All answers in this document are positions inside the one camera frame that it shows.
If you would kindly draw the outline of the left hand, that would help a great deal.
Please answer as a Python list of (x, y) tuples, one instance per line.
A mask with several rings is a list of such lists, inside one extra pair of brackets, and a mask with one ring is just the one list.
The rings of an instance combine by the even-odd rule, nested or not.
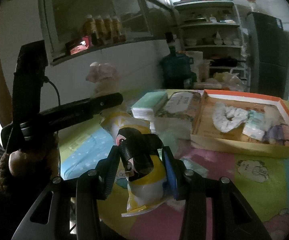
[(28, 172), (29, 157), (26, 153), (15, 151), (9, 156), (9, 170), (12, 176), (23, 176)]

